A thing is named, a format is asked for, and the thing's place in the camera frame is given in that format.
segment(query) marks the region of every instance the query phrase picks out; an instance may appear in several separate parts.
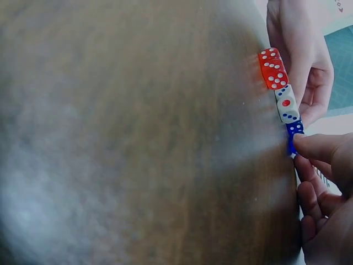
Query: teal cutting mat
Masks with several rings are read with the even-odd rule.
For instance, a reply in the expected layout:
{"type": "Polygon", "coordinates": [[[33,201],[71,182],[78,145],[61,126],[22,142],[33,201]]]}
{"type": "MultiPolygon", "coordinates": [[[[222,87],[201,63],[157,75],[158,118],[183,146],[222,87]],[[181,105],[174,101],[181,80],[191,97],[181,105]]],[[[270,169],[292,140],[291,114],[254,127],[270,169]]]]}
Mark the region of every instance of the teal cutting mat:
{"type": "Polygon", "coordinates": [[[325,39],[335,68],[329,110],[353,106],[353,26],[327,35],[325,39]]]}

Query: red die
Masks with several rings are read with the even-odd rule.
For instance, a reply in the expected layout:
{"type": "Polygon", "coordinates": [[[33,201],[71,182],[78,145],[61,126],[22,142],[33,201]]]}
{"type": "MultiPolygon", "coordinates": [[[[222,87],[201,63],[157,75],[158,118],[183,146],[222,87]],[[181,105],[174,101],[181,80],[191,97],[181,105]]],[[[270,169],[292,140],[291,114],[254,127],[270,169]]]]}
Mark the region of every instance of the red die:
{"type": "Polygon", "coordinates": [[[283,62],[279,59],[265,62],[261,66],[261,71],[268,89],[277,90],[288,84],[288,75],[283,62]]]}
{"type": "Polygon", "coordinates": [[[263,66],[264,63],[268,62],[269,60],[273,60],[273,59],[282,60],[280,52],[276,48],[269,48],[264,50],[262,53],[259,54],[259,59],[260,59],[261,66],[263,66]]]}

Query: finger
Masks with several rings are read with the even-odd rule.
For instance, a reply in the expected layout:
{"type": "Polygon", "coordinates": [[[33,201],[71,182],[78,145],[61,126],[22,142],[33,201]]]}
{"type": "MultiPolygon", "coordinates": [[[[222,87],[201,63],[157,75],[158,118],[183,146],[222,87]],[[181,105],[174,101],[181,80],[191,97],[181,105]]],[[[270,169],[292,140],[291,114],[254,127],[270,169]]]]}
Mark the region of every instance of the finger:
{"type": "Polygon", "coordinates": [[[310,215],[315,223],[319,221],[323,214],[321,213],[314,187],[310,182],[305,181],[298,186],[298,196],[304,215],[310,215]]]}
{"type": "Polygon", "coordinates": [[[344,141],[342,135],[315,134],[303,137],[296,134],[293,143],[303,157],[331,164],[335,151],[344,141]]]}
{"type": "Polygon", "coordinates": [[[327,86],[320,86],[315,90],[311,106],[301,113],[305,126],[309,126],[325,115],[329,106],[331,91],[332,83],[327,86]]]}
{"type": "Polygon", "coordinates": [[[290,52],[292,64],[288,77],[293,87],[293,93],[296,97],[296,102],[298,105],[300,105],[307,86],[312,60],[310,56],[306,57],[303,55],[298,55],[301,52],[304,53],[303,50],[299,50],[300,47],[293,49],[295,50],[290,52]]]}
{"type": "Polygon", "coordinates": [[[297,104],[300,105],[314,60],[312,25],[305,1],[283,1],[282,7],[284,10],[291,10],[288,13],[281,12],[281,15],[285,16],[281,20],[282,28],[285,29],[282,34],[291,58],[289,80],[297,104]],[[300,17],[291,17],[293,14],[300,14],[300,17]],[[293,26],[289,21],[298,23],[293,26]]]}
{"type": "Polygon", "coordinates": [[[319,197],[324,193],[328,193],[328,189],[320,177],[316,174],[310,161],[300,155],[294,159],[298,176],[301,182],[310,182],[314,187],[316,196],[319,197]]]}
{"type": "Polygon", "coordinates": [[[342,196],[332,194],[329,191],[324,182],[316,174],[309,160],[298,155],[295,158],[295,166],[300,180],[302,182],[310,182],[314,188],[317,202],[323,215],[331,216],[345,203],[346,200],[342,196]]]}
{"type": "Polygon", "coordinates": [[[313,96],[314,96],[314,93],[313,93],[312,88],[307,87],[305,89],[301,105],[303,103],[306,103],[308,106],[311,106],[313,104],[313,96]]]}
{"type": "Polygon", "coordinates": [[[300,223],[302,228],[302,244],[305,245],[315,237],[316,226],[314,219],[309,215],[304,216],[300,223]]]}
{"type": "Polygon", "coordinates": [[[327,222],[327,218],[321,218],[317,223],[316,223],[316,233],[320,232],[320,230],[324,227],[324,225],[327,222]]]}
{"type": "Polygon", "coordinates": [[[318,170],[320,170],[320,172],[322,173],[322,175],[324,175],[327,179],[332,181],[332,169],[331,169],[331,165],[319,161],[319,160],[314,160],[314,159],[310,159],[310,163],[316,167],[318,170]]]}
{"type": "Polygon", "coordinates": [[[290,65],[288,65],[288,62],[290,57],[288,55],[286,45],[283,41],[283,35],[281,32],[281,29],[277,27],[276,24],[274,23],[276,20],[277,18],[268,12],[266,25],[267,25],[270,45],[271,47],[276,47],[280,51],[284,65],[286,69],[289,69],[290,65]]]}

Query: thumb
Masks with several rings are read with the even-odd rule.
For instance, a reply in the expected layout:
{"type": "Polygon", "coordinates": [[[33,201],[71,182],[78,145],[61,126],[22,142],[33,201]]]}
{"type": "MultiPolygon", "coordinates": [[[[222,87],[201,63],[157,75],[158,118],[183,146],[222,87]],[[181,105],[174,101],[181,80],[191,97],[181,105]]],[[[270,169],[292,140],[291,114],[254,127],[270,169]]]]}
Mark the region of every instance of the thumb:
{"type": "Polygon", "coordinates": [[[295,0],[281,3],[283,10],[290,10],[290,12],[281,13],[281,25],[284,42],[291,59],[289,82],[299,106],[313,65],[312,21],[307,10],[307,1],[295,0]]]}
{"type": "Polygon", "coordinates": [[[312,59],[306,53],[305,50],[301,51],[300,47],[297,47],[295,48],[295,51],[291,51],[290,55],[292,64],[288,77],[298,106],[302,102],[308,82],[308,76],[312,67],[312,59]]]}

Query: white die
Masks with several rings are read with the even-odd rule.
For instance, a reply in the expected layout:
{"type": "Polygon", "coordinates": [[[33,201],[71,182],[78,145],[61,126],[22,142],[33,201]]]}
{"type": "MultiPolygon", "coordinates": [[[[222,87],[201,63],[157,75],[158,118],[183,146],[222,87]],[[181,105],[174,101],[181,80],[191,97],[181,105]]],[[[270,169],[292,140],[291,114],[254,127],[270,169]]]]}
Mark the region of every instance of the white die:
{"type": "Polygon", "coordinates": [[[277,102],[278,113],[283,123],[294,123],[300,119],[298,106],[294,97],[284,96],[277,102]]]}

